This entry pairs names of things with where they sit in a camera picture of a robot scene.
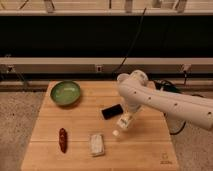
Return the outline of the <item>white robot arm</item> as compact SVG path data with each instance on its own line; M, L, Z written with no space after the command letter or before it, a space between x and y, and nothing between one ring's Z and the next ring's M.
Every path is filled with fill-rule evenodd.
M213 99L160 91L147 87L148 77L141 70L117 77L119 95L124 99L127 113L118 125L127 129L142 105L188 121L203 129L213 130Z

